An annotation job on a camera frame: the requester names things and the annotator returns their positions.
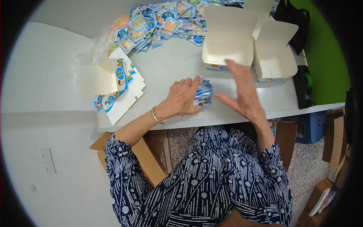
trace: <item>bracelet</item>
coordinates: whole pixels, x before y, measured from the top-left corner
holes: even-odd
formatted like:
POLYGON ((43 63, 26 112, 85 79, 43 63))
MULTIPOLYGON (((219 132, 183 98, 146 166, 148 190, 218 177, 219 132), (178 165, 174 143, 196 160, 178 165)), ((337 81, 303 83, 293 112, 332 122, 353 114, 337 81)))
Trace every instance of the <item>bracelet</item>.
POLYGON ((156 117, 155 117, 155 113, 154 113, 154 108, 155 108, 155 106, 153 107, 153 108, 151 108, 151 115, 155 118, 155 120, 159 123, 159 124, 165 124, 165 122, 166 122, 166 119, 165 120, 163 120, 163 121, 159 121, 156 117))

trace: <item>sleeve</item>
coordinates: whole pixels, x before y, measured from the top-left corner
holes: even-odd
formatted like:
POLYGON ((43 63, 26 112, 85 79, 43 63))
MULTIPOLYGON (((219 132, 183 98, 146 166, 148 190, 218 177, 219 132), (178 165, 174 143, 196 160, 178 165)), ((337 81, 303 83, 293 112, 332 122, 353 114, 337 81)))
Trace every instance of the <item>sleeve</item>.
POLYGON ((114 138, 112 135, 107 141, 105 158, 112 206, 119 222, 132 226, 153 187, 145 178, 131 146, 114 138))
POLYGON ((269 178, 269 188, 273 192, 273 195, 270 195, 270 199, 277 199, 280 212, 280 224, 290 226, 292 197, 287 171, 282 166, 280 147, 275 142, 267 149, 257 148, 256 156, 259 165, 269 178))

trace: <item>wrinkled hand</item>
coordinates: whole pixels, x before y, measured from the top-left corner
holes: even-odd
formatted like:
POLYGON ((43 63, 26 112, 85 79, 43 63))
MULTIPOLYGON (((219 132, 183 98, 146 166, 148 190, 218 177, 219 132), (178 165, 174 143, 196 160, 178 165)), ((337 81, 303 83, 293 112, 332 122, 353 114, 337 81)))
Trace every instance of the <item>wrinkled hand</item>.
POLYGON ((193 115, 199 113, 200 109, 194 106, 194 98, 200 83, 200 77, 175 81, 170 87, 168 97, 154 109, 159 121, 180 115, 193 115))
POLYGON ((222 93, 215 94, 214 97, 230 106, 231 109, 252 123, 266 119, 265 111, 262 109, 257 97, 250 69, 237 64, 233 60, 226 59, 225 62, 237 84, 237 99, 222 93))

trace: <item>navy patterned blouse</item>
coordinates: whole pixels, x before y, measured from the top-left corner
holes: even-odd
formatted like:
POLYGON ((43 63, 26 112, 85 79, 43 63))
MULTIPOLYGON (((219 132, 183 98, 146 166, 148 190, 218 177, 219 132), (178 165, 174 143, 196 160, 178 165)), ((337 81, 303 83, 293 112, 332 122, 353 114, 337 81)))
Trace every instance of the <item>navy patterned blouse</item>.
POLYGON ((106 145, 113 210, 121 226, 217 226, 236 207, 246 220, 291 224, 291 192, 279 146, 261 150, 241 131, 199 130, 175 169, 153 188, 131 146, 106 145))

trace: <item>plastic stool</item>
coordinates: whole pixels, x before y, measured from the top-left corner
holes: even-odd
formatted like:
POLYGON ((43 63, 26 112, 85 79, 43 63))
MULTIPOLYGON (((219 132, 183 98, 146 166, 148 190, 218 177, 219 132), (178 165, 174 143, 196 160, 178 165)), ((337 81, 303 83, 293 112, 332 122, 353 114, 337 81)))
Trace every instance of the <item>plastic stool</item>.
POLYGON ((296 137, 297 143, 312 144, 325 134, 326 110, 297 116, 302 122, 303 137, 296 137))

